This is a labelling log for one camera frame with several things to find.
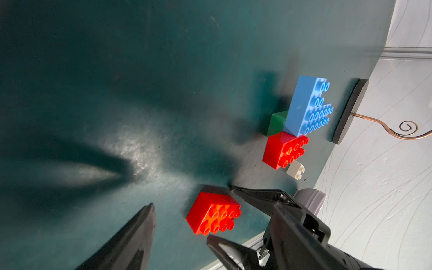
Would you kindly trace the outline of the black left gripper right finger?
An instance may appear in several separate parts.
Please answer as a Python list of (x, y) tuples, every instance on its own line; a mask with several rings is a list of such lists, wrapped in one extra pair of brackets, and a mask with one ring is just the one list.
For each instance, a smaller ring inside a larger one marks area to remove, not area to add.
[(356, 270), (358, 264), (315, 239), (289, 213), (276, 208), (270, 232), (278, 270)]

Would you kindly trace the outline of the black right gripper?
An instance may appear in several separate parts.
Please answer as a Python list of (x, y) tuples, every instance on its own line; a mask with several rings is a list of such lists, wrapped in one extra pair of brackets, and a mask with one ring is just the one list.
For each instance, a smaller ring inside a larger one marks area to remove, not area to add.
[[(329, 228), (310, 214), (306, 208), (299, 206), (288, 193), (282, 190), (247, 189), (234, 185), (231, 185), (229, 190), (270, 217), (273, 216), (276, 208), (281, 209), (285, 215), (289, 213), (315, 239), (327, 246)], [(270, 222), (265, 231), (264, 239), (264, 248), (268, 250), (270, 255), (263, 266), (259, 264), (258, 254), (255, 250), (216, 235), (208, 236), (207, 246), (228, 270), (277, 270), (275, 268), (276, 261), (271, 239)]]

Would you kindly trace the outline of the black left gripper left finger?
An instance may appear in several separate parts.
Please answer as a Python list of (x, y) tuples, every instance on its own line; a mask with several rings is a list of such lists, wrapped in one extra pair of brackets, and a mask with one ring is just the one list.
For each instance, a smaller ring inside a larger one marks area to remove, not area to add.
[(101, 249), (77, 269), (147, 269), (155, 227), (156, 213), (151, 203), (140, 209)]

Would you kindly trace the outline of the red lego brick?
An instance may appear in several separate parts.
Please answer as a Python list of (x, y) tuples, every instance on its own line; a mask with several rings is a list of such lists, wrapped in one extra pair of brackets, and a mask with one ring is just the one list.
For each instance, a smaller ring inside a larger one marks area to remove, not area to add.
[(234, 220), (241, 216), (241, 205), (231, 196), (201, 192), (186, 216), (196, 235), (231, 231)]
[(286, 132), (269, 136), (265, 147), (263, 162), (273, 169), (286, 168), (303, 156), (303, 146), (309, 143), (309, 138), (301, 135), (296, 137)]

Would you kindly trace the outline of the small white lego brick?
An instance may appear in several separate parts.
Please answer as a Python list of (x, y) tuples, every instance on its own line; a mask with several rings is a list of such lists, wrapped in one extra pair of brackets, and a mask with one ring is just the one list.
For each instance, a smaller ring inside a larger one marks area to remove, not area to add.
[(288, 174), (290, 177), (301, 180), (302, 174), (306, 171), (304, 165), (302, 163), (297, 162), (294, 160), (287, 168), (286, 174)]

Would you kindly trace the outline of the large green lego brick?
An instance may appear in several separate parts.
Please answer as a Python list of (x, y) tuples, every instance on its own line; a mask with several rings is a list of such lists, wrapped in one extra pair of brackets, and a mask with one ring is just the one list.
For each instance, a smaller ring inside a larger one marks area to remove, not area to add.
[(275, 112), (271, 115), (267, 137), (273, 136), (283, 131), (287, 115), (288, 111)]

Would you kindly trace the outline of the long blue lego brick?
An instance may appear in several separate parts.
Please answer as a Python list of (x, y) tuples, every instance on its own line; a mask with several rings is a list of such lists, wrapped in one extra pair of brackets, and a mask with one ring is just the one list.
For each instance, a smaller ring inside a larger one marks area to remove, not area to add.
[(300, 127), (308, 110), (322, 106), (325, 103), (322, 94), (330, 88), (326, 78), (300, 76), (291, 100), (283, 131), (301, 136)]

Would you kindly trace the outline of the small blue lego brick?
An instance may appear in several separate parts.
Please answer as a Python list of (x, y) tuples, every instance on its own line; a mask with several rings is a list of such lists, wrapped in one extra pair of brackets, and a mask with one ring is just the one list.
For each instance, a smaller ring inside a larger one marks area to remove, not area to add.
[(308, 110), (300, 127), (300, 134), (306, 136), (327, 125), (333, 111), (334, 107), (330, 103)]

